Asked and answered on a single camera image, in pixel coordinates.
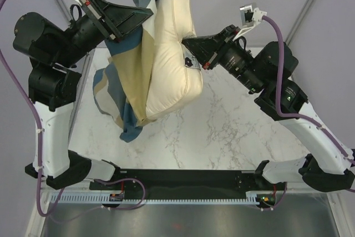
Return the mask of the cream bear print pillow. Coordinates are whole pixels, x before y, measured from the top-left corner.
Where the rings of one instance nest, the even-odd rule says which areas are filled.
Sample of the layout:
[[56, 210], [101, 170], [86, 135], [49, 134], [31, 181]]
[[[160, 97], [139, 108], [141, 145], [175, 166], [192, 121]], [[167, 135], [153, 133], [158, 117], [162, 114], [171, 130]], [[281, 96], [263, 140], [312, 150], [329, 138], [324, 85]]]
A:
[[196, 58], [182, 40], [195, 37], [190, 0], [158, 0], [155, 52], [146, 115], [156, 120], [183, 108], [202, 93], [203, 77]]

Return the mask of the blue beige checked pillowcase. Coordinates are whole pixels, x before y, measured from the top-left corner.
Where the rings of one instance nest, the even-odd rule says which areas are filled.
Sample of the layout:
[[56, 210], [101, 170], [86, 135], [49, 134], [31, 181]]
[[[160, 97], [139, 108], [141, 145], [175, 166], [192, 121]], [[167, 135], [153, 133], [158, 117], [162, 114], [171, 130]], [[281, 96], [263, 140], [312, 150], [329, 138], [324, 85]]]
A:
[[155, 56], [155, 17], [158, 0], [133, 0], [138, 8], [153, 12], [142, 25], [120, 42], [105, 40], [109, 64], [95, 72], [93, 98], [101, 114], [122, 130], [119, 138], [130, 143], [151, 121], [146, 104]]

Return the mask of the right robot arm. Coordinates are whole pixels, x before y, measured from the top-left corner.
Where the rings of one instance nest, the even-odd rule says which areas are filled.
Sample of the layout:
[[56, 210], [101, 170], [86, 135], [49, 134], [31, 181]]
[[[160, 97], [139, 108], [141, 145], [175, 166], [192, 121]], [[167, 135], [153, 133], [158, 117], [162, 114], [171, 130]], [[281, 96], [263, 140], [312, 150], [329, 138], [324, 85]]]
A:
[[354, 150], [338, 150], [339, 141], [320, 122], [309, 122], [300, 115], [314, 116], [315, 111], [305, 92], [290, 76], [298, 65], [288, 46], [284, 47], [281, 97], [276, 100], [278, 43], [270, 42], [255, 57], [246, 49], [246, 38], [238, 37], [240, 29], [231, 25], [220, 33], [203, 37], [185, 37], [184, 47], [203, 69], [222, 66], [249, 94], [257, 94], [260, 109], [287, 128], [308, 149], [306, 156], [286, 162], [262, 161], [253, 176], [259, 189], [278, 183], [305, 183], [321, 192], [349, 190], [354, 183]]

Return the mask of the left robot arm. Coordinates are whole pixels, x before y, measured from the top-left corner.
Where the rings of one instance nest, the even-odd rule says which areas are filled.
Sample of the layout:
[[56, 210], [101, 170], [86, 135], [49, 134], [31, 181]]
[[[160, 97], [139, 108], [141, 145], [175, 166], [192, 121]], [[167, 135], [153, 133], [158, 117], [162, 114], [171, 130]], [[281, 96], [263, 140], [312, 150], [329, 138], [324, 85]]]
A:
[[56, 190], [85, 179], [101, 179], [108, 189], [116, 189], [121, 175], [114, 164], [83, 157], [68, 148], [70, 118], [81, 78], [72, 68], [103, 40], [124, 40], [153, 12], [105, 0], [79, 0], [76, 8], [79, 16], [66, 30], [36, 12], [21, 16], [14, 28], [14, 49], [31, 61], [28, 97], [38, 119], [38, 148], [25, 172], [45, 178]]

